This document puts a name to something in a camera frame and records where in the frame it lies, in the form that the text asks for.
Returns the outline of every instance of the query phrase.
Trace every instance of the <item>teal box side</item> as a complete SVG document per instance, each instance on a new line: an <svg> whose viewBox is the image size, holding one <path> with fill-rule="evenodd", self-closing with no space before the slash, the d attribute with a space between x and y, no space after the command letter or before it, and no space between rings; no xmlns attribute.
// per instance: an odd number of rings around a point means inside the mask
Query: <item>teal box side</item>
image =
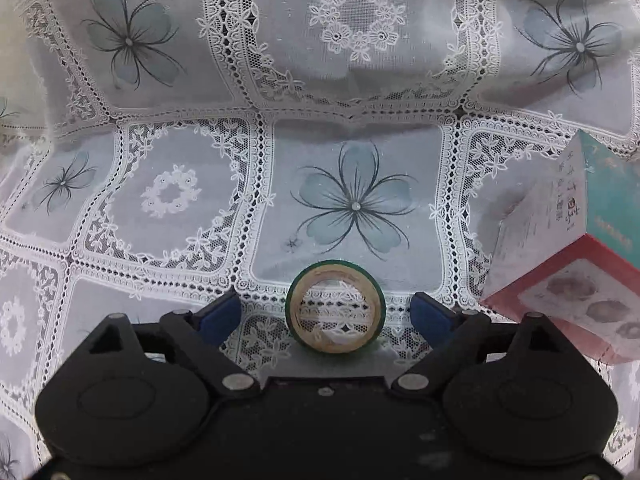
<svg viewBox="0 0 640 480"><path fill-rule="evenodd" d="M640 269L640 176L582 130L587 177L587 232Z"/></svg>

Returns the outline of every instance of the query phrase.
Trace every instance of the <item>tape ring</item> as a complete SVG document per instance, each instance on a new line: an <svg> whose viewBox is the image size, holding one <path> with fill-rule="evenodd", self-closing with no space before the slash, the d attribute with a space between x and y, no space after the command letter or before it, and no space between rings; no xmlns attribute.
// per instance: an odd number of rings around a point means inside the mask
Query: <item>tape ring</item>
<svg viewBox="0 0 640 480"><path fill-rule="evenodd" d="M373 320L361 338L343 344L337 343L320 330L304 330L300 311L306 292L322 280L341 280L358 289L365 303L373 312ZM342 260L324 260L308 266L291 283L285 303L287 326L293 337L302 345L328 354L346 354L371 343L380 335L385 324L385 297L380 286L363 268Z"/></svg>

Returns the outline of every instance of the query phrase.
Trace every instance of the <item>food picture on box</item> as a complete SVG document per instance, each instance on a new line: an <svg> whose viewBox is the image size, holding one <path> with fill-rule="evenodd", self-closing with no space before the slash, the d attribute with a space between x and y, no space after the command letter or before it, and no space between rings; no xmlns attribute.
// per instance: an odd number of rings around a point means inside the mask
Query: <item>food picture on box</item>
<svg viewBox="0 0 640 480"><path fill-rule="evenodd" d="M640 359L640 188L632 167L583 131L504 219L481 303L551 317L586 355Z"/></svg>

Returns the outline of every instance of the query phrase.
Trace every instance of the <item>white flower wreath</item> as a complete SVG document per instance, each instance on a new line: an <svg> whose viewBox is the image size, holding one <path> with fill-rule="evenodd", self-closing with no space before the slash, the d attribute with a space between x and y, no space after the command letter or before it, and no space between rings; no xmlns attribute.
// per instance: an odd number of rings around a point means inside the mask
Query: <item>white flower wreath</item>
<svg viewBox="0 0 640 480"><path fill-rule="evenodd" d="M196 172L193 170L185 172L183 170L184 166L176 166L174 164L174 170L171 173L165 171L156 176L153 186L147 187L142 194L142 197L146 198L142 203L142 211L151 211L151 216L162 218L167 212L177 213L184 211L188 208L189 202L197 200L198 194L202 190L195 189L198 181ZM178 186L180 196L174 198L170 203L163 202L160 200L160 192L171 184Z"/></svg>
<svg viewBox="0 0 640 480"><path fill-rule="evenodd" d="M15 333L12 336L9 332L9 322L15 319L16 327ZM24 307L20 304L17 296L14 296L13 301L5 301L2 306L2 316L0 316L0 343L6 349L6 352L11 356L17 354L22 350L22 342L27 333L27 329L24 326Z"/></svg>
<svg viewBox="0 0 640 480"><path fill-rule="evenodd" d="M375 6L377 20L369 24L369 30L353 32L351 27L340 22L339 7L347 0L320 0L320 7L311 5L309 10L313 15L309 20L309 27L317 23L325 25L321 39L328 44L331 52L339 54L342 49L351 50L350 61L371 61L369 50L371 46L376 50L385 51L387 47L398 42L396 24L404 25L406 6L394 6L391 0L367 0Z"/></svg>

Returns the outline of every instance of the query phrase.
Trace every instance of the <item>screw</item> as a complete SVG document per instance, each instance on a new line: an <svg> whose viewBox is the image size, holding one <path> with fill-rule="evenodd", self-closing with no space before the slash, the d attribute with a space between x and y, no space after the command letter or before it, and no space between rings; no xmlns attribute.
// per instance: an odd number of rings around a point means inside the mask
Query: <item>screw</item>
<svg viewBox="0 0 640 480"><path fill-rule="evenodd" d="M398 379L398 386L404 390L422 390L429 384L429 380L422 374L404 374Z"/></svg>
<svg viewBox="0 0 640 480"><path fill-rule="evenodd" d="M222 379L222 385L232 392L246 390L254 385L254 378L247 374L231 374Z"/></svg>

